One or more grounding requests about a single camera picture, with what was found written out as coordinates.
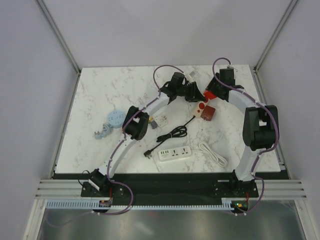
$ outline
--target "robotic arm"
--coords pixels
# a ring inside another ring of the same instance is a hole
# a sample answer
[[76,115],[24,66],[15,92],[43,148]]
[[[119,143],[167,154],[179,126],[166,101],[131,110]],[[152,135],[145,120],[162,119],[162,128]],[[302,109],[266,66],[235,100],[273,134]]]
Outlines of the robotic arm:
[[[242,86],[235,85],[233,68],[220,69],[219,73],[216,74],[219,74],[220,80],[226,85],[236,89],[243,89]],[[233,178],[237,185],[253,181],[253,175],[258,166],[256,160],[259,157],[259,153],[262,150],[271,148],[276,140],[275,128],[268,114],[242,93],[223,86],[215,78],[207,86],[204,93],[205,97],[200,93],[196,82],[185,80],[183,84],[184,79],[185,75],[175,72],[171,81],[166,82],[160,89],[159,96],[145,108],[141,110],[134,106],[129,108],[123,123],[124,135],[119,140],[118,146],[110,155],[110,158],[89,175],[89,183],[93,187],[98,191],[106,187],[108,183],[107,174],[109,178],[112,178],[128,150],[145,136],[149,116],[170,104],[178,96],[184,97],[187,102],[199,102],[218,97],[235,105],[244,114],[242,136],[245,149],[239,165],[233,171]],[[272,113],[278,126],[277,108],[273,105],[265,107]]]

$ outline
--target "gray floor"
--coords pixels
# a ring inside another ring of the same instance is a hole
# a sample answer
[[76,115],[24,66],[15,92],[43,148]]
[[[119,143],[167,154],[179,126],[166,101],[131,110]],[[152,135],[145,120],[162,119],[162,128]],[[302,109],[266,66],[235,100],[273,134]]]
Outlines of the gray floor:
[[[62,224],[83,210],[46,210]],[[247,216],[207,210],[131,210],[118,216],[89,214],[60,228],[43,223],[41,240],[304,240],[292,202],[262,202]]]

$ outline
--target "black cable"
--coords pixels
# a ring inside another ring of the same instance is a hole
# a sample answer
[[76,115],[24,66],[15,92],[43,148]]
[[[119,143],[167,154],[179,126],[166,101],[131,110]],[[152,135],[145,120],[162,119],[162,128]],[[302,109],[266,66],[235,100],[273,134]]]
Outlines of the black cable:
[[[84,172],[87,172],[88,174],[90,174],[90,172],[88,170],[84,170],[81,174],[84,174]],[[83,187],[84,185],[80,182],[80,179],[78,179],[78,183]]]
[[146,151],[143,155],[145,157],[150,158],[151,153],[159,147],[161,144],[163,144],[166,140],[168,139],[173,139],[173,138],[183,138],[188,135],[187,133],[187,127],[186,125],[190,123],[196,116],[193,116],[189,121],[186,122],[186,124],[182,126],[177,126],[175,129],[173,129],[171,132],[165,135],[158,136],[156,139],[156,142],[159,143],[155,147],[151,148],[150,150]]

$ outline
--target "red dot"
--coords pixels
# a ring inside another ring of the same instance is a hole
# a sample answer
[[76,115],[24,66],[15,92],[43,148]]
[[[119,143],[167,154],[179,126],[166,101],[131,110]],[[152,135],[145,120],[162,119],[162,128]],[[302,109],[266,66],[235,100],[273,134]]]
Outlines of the red dot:
[[204,103],[202,103],[202,102],[201,102],[201,103],[199,103],[199,108],[200,108],[200,109],[205,109],[205,104],[204,104]]

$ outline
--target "table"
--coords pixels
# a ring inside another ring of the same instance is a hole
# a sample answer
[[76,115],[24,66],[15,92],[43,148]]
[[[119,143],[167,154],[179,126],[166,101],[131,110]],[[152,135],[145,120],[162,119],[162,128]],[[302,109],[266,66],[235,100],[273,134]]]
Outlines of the table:
[[[101,131],[107,121],[109,112],[118,109],[127,113],[130,106],[145,106],[157,95],[152,75],[155,66],[137,67],[94,67],[83,68],[72,109],[68,119],[63,143],[55,169],[56,174],[82,173],[99,167],[115,148],[121,129],[100,140],[95,139],[94,132]],[[196,71],[196,82],[203,93],[213,77],[211,65],[180,66],[186,73]],[[237,85],[257,100],[259,99],[248,65],[234,65]],[[174,68],[163,67],[157,71],[159,86],[169,81],[176,72]],[[212,121],[196,118],[187,125],[188,135],[183,138],[167,140],[157,148],[152,158],[143,153],[156,144],[156,138],[169,133],[177,126],[184,125],[192,116],[196,103],[188,103],[182,97],[157,112],[156,115],[167,117],[168,125],[152,129],[148,126],[145,137],[137,142],[118,166],[116,173],[199,173],[232,172],[239,164],[245,144],[242,138],[244,115],[230,103],[213,99],[209,106],[216,108]],[[209,160],[202,153],[193,153],[191,157],[169,162],[160,162],[158,151],[190,146],[197,150],[199,142],[208,143],[211,148],[228,160],[222,168]],[[258,172],[279,172],[279,162],[275,152],[268,152],[260,159]]]

